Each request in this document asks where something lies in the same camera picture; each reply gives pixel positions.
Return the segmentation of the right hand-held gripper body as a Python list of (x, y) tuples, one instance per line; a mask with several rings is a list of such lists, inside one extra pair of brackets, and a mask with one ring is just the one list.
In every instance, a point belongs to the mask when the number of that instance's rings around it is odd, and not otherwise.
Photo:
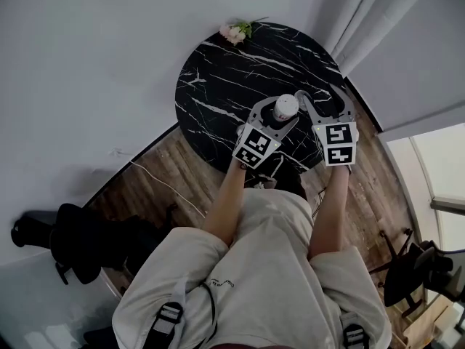
[(355, 164), (359, 132), (353, 117), (318, 121), (312, 126), (312, 131), (327, 167)]

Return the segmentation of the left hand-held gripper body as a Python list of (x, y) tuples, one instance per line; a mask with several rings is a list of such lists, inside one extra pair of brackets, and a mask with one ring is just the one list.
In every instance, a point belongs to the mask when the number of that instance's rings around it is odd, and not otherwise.
[(232, 157), (256, 169), (281, 146), (283, 126), (256, 127), (251, 123), (236, 129), (237, 140)]

